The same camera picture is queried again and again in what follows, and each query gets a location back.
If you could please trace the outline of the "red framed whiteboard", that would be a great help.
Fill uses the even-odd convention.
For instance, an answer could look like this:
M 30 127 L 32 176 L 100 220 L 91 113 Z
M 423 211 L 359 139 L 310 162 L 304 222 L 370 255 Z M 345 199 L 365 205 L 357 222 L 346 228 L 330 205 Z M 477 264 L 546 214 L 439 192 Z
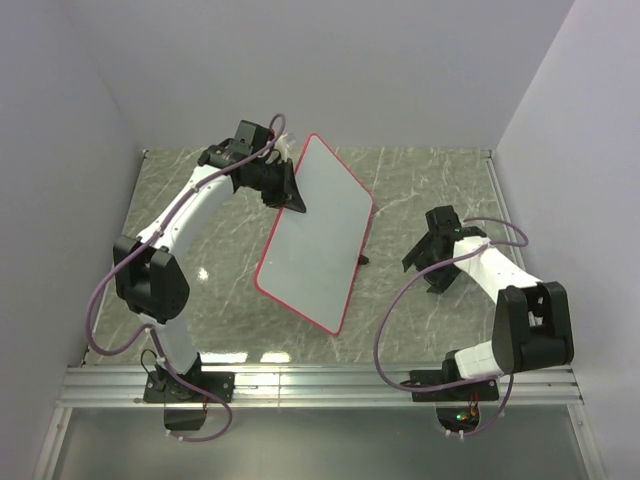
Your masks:
M 336 336 L 343 328 L 374 199 L 316 133 L 307 137 L 294 173 L 306 211 L 280 209 L 254 285 Z

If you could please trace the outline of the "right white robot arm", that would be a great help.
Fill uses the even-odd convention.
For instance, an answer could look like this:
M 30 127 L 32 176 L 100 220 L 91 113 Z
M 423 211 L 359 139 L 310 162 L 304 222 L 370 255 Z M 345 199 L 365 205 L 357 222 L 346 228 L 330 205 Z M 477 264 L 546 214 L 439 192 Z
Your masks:
M 402 259 L 442 294 L 464 273 L 495 304 L 491 338 L 453 351 L 442 364 L 441 386 L 455 400 L 477 380 L 570 364 L 574 342 L 568 294 L 558 282 L 527 273 L 478 227 L 431 227 Z

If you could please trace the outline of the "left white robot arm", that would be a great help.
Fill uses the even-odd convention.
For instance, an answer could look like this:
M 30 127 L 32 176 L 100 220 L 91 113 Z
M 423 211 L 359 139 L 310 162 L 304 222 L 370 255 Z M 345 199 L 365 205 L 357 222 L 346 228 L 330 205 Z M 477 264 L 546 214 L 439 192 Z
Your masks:
M 306 210 L 284 141 L 228 138 L 201 153 L 186 184 L 148 227 L 119 237 L 113 247 L 116 294 L 155 347 L 148 386 L 170 402 L 190 402 L 206 390 L 200 353 L 180 317 L 190 296 L 181 260 L 206 221 L 240 188 L 259 192 L 267 207 Z

